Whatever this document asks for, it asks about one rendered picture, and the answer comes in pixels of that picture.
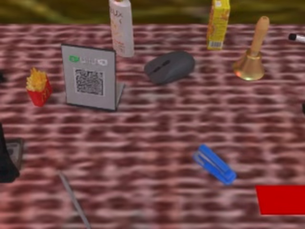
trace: french fries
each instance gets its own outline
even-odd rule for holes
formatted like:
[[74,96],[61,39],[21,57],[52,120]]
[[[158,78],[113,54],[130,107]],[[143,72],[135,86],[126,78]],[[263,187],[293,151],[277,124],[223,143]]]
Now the french fries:
[[47,83],[47,74],[37,71],[36,68],[32,68],[30,73],[30,76],[27,78],[26,89],[32,92],[42,92]]

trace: brick surface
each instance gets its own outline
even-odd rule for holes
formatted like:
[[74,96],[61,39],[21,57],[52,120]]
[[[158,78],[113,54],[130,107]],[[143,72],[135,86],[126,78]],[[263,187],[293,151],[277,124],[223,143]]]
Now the brick surface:
[[[229,26],[223,51],[207,51],[206,26],[136,26],[136,56],[117,58],[126,82],[116,113],[65,104],[61,43],[111,48],[108,26],[0,26],[0,121],[27,144],[21,177],[0,185],[0,229],[83,229],[57,176],[62,169],[93,229],[301,229],[302,217],[260,216],[254,185],[305,180],[305,46],[271,26],[263,45],[266,75],[234,76],[251,25]],[[189,78],[154,86],[146,62],[174,50],[194,55]],[[30,68],[48,73],[43,108],[25,91]],[[200,144],[238,174],[224,187],[192,160]]]

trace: lux bottle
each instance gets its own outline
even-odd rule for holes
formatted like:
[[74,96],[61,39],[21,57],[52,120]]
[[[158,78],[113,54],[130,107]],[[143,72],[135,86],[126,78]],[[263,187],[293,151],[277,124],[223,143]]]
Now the lux bottle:
[[132,6],[129,0],[109,0],[113,49],[119,56],[134,55]]

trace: gray mouse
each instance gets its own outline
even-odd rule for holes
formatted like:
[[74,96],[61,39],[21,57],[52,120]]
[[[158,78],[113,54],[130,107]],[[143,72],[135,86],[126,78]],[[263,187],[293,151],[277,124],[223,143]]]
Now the gray mouse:
[[188,76],[195,68],[195,59],[185,51],[174,51],[149,61],[144,71],[155,84],[166,84]]

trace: grass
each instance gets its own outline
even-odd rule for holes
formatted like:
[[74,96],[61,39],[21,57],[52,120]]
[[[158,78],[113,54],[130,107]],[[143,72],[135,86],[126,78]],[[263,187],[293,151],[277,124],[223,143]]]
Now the grass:
[[[133,22],[207,23],[212,0],[131,0]],[[304,0],[231,0],[230,23],[304,24]],[[0,23],[109,23],[107,0],[0,0]]]

